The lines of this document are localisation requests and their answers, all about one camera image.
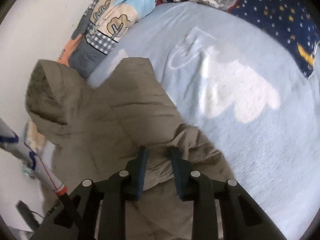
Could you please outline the olive green padded jacket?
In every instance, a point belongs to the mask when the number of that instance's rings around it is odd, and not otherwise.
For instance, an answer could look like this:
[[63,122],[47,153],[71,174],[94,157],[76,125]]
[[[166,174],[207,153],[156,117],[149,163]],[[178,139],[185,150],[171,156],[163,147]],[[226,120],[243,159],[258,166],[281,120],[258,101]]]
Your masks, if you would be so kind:
[[125,168],[140,146],[148,152],[144,192],[126,204],[128,239],[190,239],[193,204],[179,199],[167,150],[215,180],[232,178],[223,154],[185,123],[145,58],[123,59],[98,88],[76,70],[39,61],[25,106],[39,132],[55,145],[52,171],[69,191]]

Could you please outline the light blue fleece bed blanket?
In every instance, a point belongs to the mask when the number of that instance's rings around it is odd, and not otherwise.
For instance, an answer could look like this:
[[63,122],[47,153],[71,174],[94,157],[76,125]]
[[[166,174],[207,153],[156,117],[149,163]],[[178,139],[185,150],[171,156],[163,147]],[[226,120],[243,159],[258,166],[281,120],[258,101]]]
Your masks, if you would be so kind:
[[319,75],[253,25],[192,2],[136,23],[89,77],[97,87],[125,57],[148,58],[183,119],[219,148],[237,181],[287,239],[319,210]]

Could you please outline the patchwork cartoon quilt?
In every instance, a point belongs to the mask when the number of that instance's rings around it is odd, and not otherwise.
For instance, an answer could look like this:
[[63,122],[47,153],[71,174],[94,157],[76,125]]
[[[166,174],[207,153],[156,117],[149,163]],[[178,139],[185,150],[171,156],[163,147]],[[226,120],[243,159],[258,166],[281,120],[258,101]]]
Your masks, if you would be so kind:
[[153,11],[157,0],[93,0],[58,62],[88,78],[120,39]]

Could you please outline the navy star pattern pillow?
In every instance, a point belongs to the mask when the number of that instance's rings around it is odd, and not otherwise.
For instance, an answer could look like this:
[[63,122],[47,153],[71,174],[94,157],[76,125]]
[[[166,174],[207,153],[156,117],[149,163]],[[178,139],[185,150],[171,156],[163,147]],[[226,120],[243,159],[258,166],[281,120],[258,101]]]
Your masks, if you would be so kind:
[[266,32],[294,58],[309,78],[319,46],[319,26],[302,0],[157,0],[163,3],[194,2],[228,12]]

